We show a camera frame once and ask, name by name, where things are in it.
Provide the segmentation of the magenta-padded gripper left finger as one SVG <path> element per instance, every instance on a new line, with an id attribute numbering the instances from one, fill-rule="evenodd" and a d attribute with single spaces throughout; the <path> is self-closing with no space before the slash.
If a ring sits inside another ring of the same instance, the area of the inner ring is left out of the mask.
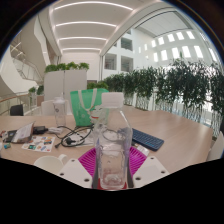
<path id="1" fill-rule="evenodd" d="M 78 159 L 70 159 L 60 170 L 59 176 L 83 188 L 91 188 L 96 167 L 96 151 L 94 148 Z"/>

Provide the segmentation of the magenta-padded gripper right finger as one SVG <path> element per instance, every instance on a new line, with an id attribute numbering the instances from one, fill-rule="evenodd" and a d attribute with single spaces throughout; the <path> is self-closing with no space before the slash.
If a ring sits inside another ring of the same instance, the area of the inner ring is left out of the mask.
<path id="1" fill-rule="evenodd" d="M 146 156 L 132 147 L 129 156 L 129 170 L 127 173 L 127 187 L 140 188 L 157 181 L 169 172 L 155 156 Z"/>

